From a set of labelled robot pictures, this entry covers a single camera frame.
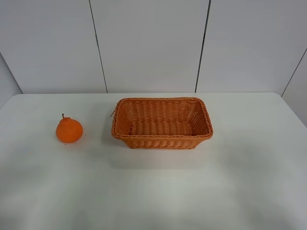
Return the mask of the orange fruit with stem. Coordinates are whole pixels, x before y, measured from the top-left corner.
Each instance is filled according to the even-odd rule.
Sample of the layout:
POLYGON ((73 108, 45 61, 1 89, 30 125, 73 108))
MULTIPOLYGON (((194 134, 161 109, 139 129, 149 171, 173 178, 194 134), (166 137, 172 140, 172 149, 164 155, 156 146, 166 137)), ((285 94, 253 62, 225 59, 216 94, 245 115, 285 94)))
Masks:
POLYGON ((65 117, 65 115, 62 114, 62 119, 56 128, 56 137, 58 140, 65 144, 74 143, 78 141, 82 135, 83 126, 81 123, 70 117, 65 117))

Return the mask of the orange woven wicker basket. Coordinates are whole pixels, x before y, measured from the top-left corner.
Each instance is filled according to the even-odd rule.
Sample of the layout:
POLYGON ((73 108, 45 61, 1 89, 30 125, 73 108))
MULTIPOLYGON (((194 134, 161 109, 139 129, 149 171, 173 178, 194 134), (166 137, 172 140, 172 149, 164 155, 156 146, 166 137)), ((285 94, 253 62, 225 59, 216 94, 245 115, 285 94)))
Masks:
POLYGON ((213 136, 207 108, 196 97, 124 98, 113 115, 112 137, 131 149, 188 150, 213 136))

